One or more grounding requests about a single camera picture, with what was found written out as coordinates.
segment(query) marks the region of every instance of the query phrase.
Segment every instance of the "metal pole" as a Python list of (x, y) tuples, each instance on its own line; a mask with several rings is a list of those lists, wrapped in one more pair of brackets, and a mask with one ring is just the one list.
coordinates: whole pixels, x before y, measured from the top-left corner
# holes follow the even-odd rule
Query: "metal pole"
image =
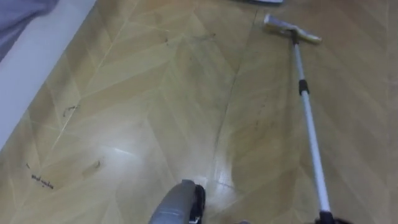
[[(304, 70), (301, 61), (300, 47), (298, 44), (294, 44), (294, 52), (295, 52), (299, 80), (304, 81), (305, 80)], [(304, 104), (305, 118), (307, 120), (308, 137), (310, 140), (312, 163), (315, 173), (315, 182), (317, 184), (320, 209), (323, 212), (330, 212), (328, 192), (326, 190), (325, 176), (323, 175), (321, 156), (319, 153), (317, 134), (315, 132), (315, 125), (313, 123), (313, 116), (311, 111), (310, 98), (308, 96), (308, 90), (300, 91), (300, 94)]]

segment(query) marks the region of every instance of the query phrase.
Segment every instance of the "herringbone floor pattern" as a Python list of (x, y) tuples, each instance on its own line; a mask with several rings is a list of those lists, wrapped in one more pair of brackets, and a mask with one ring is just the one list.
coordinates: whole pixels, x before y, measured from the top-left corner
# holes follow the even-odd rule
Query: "herringbone floor pattern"
[(317, 215), (288, 39), (302, 44), (332, 210), (397, 223), (398, 3), (98, 0), (0, 154), (0, 222), (147, 223), (181, 179), (205, 223)]

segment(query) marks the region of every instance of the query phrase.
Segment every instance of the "white baseboard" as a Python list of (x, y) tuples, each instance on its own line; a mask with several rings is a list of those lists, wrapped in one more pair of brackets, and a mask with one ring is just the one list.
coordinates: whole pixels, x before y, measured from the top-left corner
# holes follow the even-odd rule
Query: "white baseboard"
[(0, 148), (77, 32), (95, 0), (60, 0), (34, 19), (0, 62)]

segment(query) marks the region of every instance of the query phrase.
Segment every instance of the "mop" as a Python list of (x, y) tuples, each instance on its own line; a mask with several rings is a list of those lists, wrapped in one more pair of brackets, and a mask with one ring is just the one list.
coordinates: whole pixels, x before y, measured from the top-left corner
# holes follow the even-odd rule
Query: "mop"
[[(340, 218), (334, 218), (330, 211), (328, 192), (326, 190), (325, 176), (323, 175), (322, 162), (318, 148), (317, 134), (313, 122), (311, 104), (307, 81), (305, 81), (304, 70), (301, 61), (299, 39), (306, 40), (314, 44), (319, 44), (322, 39), (305, 32), (299, 27), (280, 21), (271, 15), (264, 19), (265, 28), (288, 35), (292, 39), (296, 66), (298, 70), (298, 92), (303, 101), (307, 131), (310, 141), (315, 183), (317, 186), (318, 200), (320, 205), (319, 218), (315, 219), (315, 224), (350, 224)], [(201, 223), (205, 210), (205, 189), (201, 185), (195, 184), (192, 180), (182, 180), (182, 182), (172, 188), (160, 205), (156, 208), (150, 224), (187, 224)], [(250, 224), (248, 221), (241, 221), (240, 224)]]
[(349, 224), (349, 222), (340, 218), (333, 218), (333, 214), (330, 211), (328, 192), (326, 190), (325, 176), (323, 175), (322, 162), (318, 148), (317, 134), (315, 132), (315, 125), (313, 123), (313, 116), (310, 104), (307, 81), (304, 77), (304, 69), (301, 61), (299, 39), (306, 40), (313, 44), (319, 44), (322, 39), (315, 35), (309, 34), (298, 26), (289, 24), (284, 21), (280, 21), (270, 14), (264, 18), (265, 28), (268, 30), (280, 32), (281, 34), (289, 35), (292, 39), (296, 66), (298, 71), (298, 92), (303, 101), (304, 113), (307, 122), (307, 131), (310, 141), (310, 149), (312, 155), (312, 163), (315, 174), (315, 183), (317, 186), (318, 200), (320, 206), (319, 218), (315, 220), (316, 224)]

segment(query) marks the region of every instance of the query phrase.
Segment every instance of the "mop head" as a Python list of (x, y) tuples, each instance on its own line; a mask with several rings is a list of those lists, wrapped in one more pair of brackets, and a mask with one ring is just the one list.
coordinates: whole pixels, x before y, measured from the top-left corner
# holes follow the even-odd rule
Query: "mop head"
[(267, 14), (264, 18), (264, 25), (266, 29), (280, 32), (282, 34), (290, 34), (291, 30), (296, 30), (298, 33), (298, 37), (314, 44), (319, 44), (322, 41), (322, 38), (309, 34), (308, 32), (300, 29), (298, 26), (289, 24), (284, 21), (280, 21), (270, 14)]

